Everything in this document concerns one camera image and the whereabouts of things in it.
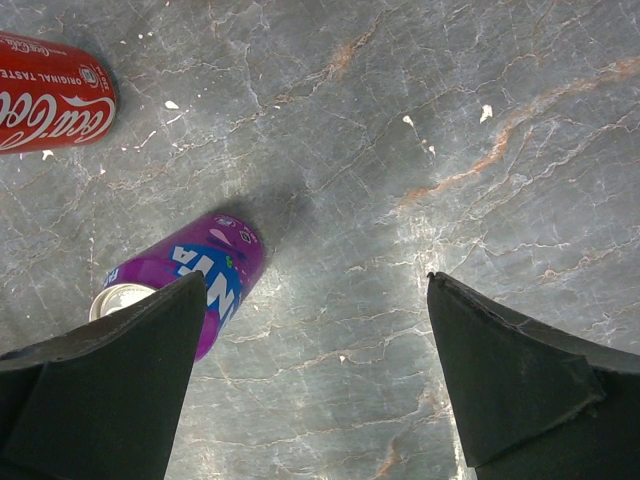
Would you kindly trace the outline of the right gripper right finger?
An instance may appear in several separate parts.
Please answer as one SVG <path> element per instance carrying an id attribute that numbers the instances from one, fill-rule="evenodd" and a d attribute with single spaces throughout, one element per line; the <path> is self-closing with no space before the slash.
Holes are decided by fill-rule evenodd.
<path id="1" fill-rule="evenodd" d="M 428 311 L 480 479 L 635 479 L 639 358 L 544 324 L 442 272 Z"/>

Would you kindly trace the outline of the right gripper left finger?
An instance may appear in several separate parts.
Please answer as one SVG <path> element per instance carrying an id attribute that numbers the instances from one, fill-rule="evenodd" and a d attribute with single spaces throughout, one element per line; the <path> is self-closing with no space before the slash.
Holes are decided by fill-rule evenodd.
<path id="1" fill-rule="evenodd" d="M 4 479 L 162 479 L 205 314 L 202 274 L 1 357 Z"/>

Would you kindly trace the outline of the red cola can far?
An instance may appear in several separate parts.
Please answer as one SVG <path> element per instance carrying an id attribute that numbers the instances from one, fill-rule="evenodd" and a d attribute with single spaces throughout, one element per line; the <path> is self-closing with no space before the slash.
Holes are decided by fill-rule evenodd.
<path id="1" fill-rule="evenodd" d="M 104 138 L 116 91 L 99 60 L 76 47 L 1 33 L 1 152 L 84 146 Z"/>

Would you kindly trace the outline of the purple soda can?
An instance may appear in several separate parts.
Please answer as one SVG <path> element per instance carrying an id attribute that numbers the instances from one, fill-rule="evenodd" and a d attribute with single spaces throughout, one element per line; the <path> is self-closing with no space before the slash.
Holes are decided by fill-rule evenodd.
<path id="1" fill-rule="evenodd" d="M 93 300 L 91 321 L 131 306 L 192 272 L 203 275 L 206 312 L 195 359 L 213 347 L 260 278 L 265 252 L 242 220 L 205 214 L 111 270 Z"/>

